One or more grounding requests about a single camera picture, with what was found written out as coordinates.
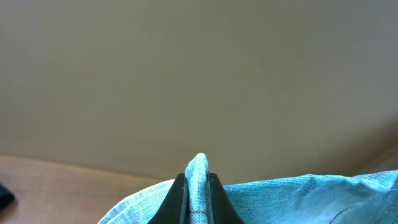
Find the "brown wooden surface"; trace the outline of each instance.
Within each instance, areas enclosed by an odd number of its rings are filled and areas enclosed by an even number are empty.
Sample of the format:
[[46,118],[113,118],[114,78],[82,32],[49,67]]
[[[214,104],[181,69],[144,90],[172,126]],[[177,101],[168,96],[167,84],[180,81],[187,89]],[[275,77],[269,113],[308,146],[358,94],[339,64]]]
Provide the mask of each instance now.
[[57,162],[0,156],[0,182],[17,202],[0,223],[97,223],[120,200],[160,182]]

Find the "garment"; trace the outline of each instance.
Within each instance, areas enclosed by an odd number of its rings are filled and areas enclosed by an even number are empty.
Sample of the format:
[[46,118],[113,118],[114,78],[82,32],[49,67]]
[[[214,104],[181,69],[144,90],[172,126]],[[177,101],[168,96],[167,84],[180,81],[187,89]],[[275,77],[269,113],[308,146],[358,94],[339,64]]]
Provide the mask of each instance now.
[[[207,159],[185,170],[191,223],[207,223]],[[224,186],[245,223],[398,223],[398,170],[343,177],[303,175]],[[99,224],[147,223],[173,180],[148,187],[114,206]]]

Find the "light blue fabric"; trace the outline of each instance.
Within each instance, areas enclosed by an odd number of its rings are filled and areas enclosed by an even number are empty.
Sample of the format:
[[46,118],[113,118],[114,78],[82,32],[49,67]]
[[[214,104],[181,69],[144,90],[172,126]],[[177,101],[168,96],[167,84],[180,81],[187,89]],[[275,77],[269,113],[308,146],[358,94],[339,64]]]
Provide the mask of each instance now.
[[[185,170],[191,223],[207,223],[207,173],[204,154]],[[126,197],[99,224],[146,224],[172,183],[168,180]],[[398,170],[356,177],[309,174],[224,189],[245,223],[398,223]]]

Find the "beige wall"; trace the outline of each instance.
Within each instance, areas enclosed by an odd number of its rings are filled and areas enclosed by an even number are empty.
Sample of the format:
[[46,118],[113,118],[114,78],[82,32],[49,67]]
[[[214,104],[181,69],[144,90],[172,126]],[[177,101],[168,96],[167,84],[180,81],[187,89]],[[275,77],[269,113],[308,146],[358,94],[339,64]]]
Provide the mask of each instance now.
[[0,1],[0,153],[224,183],[351,174],[398,130],[397,1]]

